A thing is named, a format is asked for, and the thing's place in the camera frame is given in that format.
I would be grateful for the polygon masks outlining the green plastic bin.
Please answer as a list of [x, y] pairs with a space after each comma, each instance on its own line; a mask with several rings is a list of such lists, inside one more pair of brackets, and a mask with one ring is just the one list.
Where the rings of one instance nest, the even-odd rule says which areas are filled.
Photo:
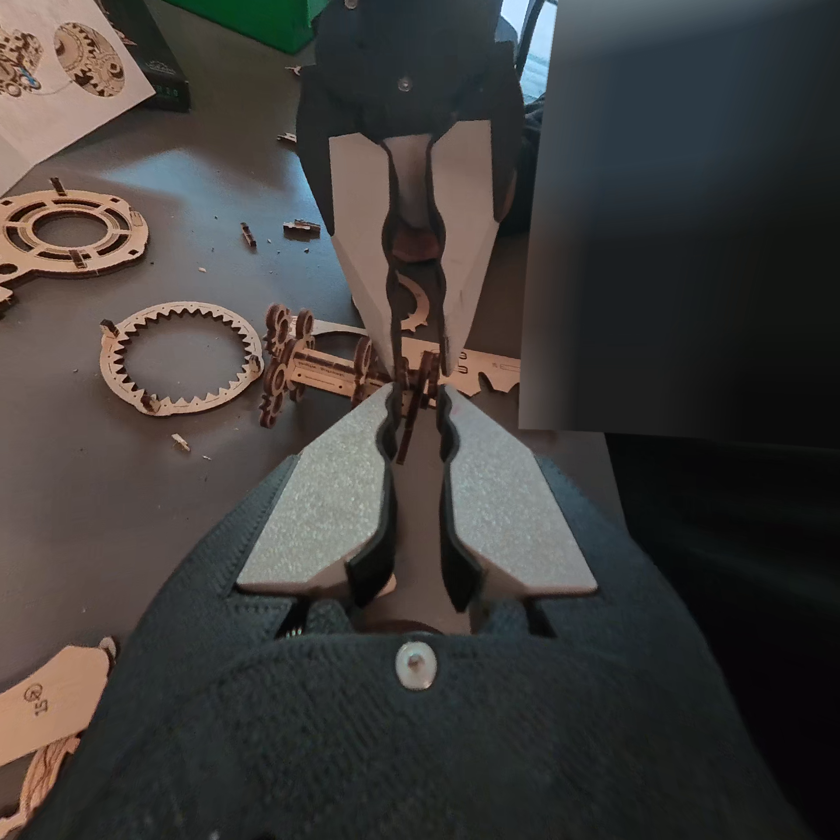
[[169, 1], [237, 34], [296, 55], [312, 42], [312, 22], [328, 1]]

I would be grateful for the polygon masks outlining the dark cardboard product box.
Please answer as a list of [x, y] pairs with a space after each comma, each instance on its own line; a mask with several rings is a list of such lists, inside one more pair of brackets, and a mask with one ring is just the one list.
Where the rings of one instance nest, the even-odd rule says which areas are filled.
[[189, 82], [144, 1], [100, 1], [110, 25], [154, 89], [149, 109], [187, 113]]

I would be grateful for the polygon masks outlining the wooden gear axle assembly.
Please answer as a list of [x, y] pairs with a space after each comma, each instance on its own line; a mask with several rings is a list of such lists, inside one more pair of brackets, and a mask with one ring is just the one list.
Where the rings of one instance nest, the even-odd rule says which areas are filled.
[[[306, 388], [348, 397], [357, 406], [392, 378], [379, 365], [371, 339], [358, 339], [353, 358], [345, 360], [316, 350], [315, 319], [307, 309], [296, 317], [288, 307], [272, 304], [266, 313], [266, 350], [269, 364], [262, 378], [259, 424], [272, 428], [286, 399], [298, 402]], [[417, 366], [407, 358], [396, 366], [396, 390], [402, 402], [399, 414], [404, 418], [402, 439], [393, 456], [404, 465], [413, 439], [417, 416], [422, 409], [436, 404], [441, 374], [440, 353], [421, 352]]]

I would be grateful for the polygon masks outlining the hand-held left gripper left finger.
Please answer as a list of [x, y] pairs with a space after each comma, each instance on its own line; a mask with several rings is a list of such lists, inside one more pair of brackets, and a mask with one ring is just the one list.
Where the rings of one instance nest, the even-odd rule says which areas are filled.
[[379, 388], [293, 459], [239, 590], [359, 607], [393, 592], [396, 396], [393, 384]]

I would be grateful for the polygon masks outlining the printed assembly instruction sheet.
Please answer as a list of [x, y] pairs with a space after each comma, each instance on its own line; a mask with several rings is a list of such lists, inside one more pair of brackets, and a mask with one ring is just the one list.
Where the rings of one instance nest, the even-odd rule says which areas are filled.
[[99, 2], [1, 2], [1, 191], [152, 98]]

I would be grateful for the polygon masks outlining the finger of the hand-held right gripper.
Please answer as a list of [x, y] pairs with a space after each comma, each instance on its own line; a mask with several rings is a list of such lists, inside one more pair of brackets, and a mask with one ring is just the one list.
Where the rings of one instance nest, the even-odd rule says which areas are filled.
[[396, 326], [389, 295], [396, 284], [393, 228], [399, 179], [392, 151], [362, 133], [329, 139], [332, 246], [385, 372], [397, 378]]
[[429, 173], [444, 237], [440, 363], [450, 376], [471, 331], [498, 231], [490, 121], [457, 122], [431, 146]]

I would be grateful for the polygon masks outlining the long wooden parts sheet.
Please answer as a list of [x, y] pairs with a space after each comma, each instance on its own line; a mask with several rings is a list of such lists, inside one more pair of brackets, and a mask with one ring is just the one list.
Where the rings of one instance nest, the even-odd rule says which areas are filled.
[[493, 392], [509, 393], [520, 382], [520, 364], [519, 359], [504, 355], [463, 350], [445, 382], [466, 397], [480, 393], [483, 383]]

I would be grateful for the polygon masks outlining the person's right hand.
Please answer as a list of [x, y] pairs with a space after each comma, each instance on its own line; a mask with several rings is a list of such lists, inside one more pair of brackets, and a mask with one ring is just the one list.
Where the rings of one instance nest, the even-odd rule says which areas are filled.
[[440, 245], [427, 227], [414, 227], [398, 218], [392, 237], [392, 255], [402, 263], [413, 265], [439, 259]]

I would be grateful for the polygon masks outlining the round wooden frame with stem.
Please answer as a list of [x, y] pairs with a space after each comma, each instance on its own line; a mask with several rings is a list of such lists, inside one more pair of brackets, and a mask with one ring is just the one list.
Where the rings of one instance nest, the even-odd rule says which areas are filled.
[[[14, 284], [32, 277], [98, 277], [144, 257], [150, 229], [125, 199], [110, 193], [64, 187], [53, 177], [48, 190], [4, 196], [1, 200], [1, 310], [14, 304]], [[42, 228], [71, 217], [102, 228], [88, 245], [56, 245]]]

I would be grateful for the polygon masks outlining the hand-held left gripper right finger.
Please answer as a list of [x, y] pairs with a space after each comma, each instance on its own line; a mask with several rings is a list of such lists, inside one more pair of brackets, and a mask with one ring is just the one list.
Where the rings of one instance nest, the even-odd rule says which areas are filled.
[[440, 564], [456, 611], [594, 594], [593, 572], [531, 449], [452, 385], [438, 391], [437, 429]]

